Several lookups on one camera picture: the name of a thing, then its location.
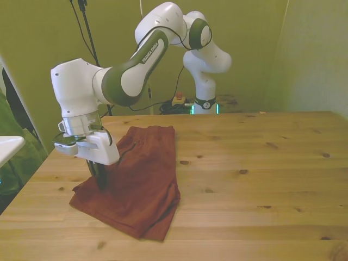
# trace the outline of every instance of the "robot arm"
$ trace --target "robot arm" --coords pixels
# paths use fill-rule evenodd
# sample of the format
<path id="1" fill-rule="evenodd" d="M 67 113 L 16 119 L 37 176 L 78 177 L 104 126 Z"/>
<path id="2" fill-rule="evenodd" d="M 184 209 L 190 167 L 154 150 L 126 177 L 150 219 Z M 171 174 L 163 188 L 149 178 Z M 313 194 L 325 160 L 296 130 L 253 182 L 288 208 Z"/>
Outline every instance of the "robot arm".
<path id="1" fill-rule="evenodd" d="M 53 89 L 63 117 L 58 127 L 64 133 L 55 140 L 56 149 L 104 165 L 117 162 L 116 145 L 100 131 L 98 105 L 133 105 L 170 43 L 198 49 L 210 38 L 205 20 L 186 17 L 177 5 L 164 3 L 136 28 L 139 47 L 127 62 L 101 68 L 75 59 L 53 68 Z"/>

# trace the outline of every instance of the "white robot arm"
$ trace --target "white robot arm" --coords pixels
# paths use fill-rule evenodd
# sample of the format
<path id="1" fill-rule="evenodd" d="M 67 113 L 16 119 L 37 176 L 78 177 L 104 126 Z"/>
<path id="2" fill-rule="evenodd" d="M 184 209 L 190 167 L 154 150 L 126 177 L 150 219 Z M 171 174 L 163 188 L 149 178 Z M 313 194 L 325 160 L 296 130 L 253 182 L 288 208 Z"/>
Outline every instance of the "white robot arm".
<path id="1" fill-rule="evenodd" d="M 119 153 L 112 137 L 102 131 L 98 105 L 136 103 L 169 44 L 190 49 L 184 65 L 196 82 L 195 106 L 201 106 L 204 113 L 213 111 L 215 83 L 204 73 L 225 72 L 232 60 L 215 45 L 200 12 L 185 16 L 176 4 L 161 4 L 141 20 L 135 39 L 138 48 L 126 63 L 101 68 L 75 59 L 51 70 L 63 117 L 59 129 L 64 137 L 54 141 L 58 151 L 103 165 L 117 162 Z"/>

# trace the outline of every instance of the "white sink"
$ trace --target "white sink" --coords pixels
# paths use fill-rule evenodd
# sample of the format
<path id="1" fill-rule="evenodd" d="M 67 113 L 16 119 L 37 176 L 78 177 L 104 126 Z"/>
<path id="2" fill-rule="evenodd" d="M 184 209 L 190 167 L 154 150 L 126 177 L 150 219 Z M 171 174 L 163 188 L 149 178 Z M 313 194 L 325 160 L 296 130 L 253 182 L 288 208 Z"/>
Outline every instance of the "white sink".
<path id="1" fill-rule="evenodd" d="M 12 158 L 24 143 L 24 138 L 20 136 L 0 136 L 0 167 Z"/>

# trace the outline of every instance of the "red cloth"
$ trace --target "red cloth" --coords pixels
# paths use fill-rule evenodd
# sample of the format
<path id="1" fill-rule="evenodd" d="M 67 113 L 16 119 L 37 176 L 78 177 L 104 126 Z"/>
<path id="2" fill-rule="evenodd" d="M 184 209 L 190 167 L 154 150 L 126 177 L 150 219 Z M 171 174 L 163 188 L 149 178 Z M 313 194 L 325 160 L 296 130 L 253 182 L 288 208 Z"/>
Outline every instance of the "red cloth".
<path id="1" fill-rule="evenodd" d="M 180 200 L 174 128 L 131 127 L 117 147 L 120 155 L 131 150 L 105 167 L 105 191 L 90 177 L 73 189 L 70 205 L 135 238 L 163 241 Z"/>

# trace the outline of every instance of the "wooden table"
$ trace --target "wooden table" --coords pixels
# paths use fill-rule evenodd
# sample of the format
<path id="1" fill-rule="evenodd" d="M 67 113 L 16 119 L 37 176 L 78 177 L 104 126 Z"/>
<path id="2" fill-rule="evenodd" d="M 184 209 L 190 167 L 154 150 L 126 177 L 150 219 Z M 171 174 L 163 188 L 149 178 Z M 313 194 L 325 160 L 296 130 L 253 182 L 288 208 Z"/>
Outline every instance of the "wooden table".
<path id="1" fill-rule="evenodd" d="M 173 125 L 181 204 L 164 243 L 69 206 L 89 177 L 56 151 L 0 216 L 0 260 L 347 261 L 348 121 L 332 113 L 105 117 Z"/>

